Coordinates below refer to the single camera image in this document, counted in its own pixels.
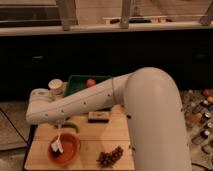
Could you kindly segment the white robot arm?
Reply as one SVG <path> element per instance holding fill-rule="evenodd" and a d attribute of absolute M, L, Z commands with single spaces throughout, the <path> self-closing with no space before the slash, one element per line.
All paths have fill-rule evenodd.
<path fill-rule="evenodd" d="M 56 101 L 49 98 L 47 89 L 31 92 L 28 123 L 54 123 L 120 104 L 130 117 L 136 171 L 192 171 L 180 93 L 167 72 L 144 67 Z"/>

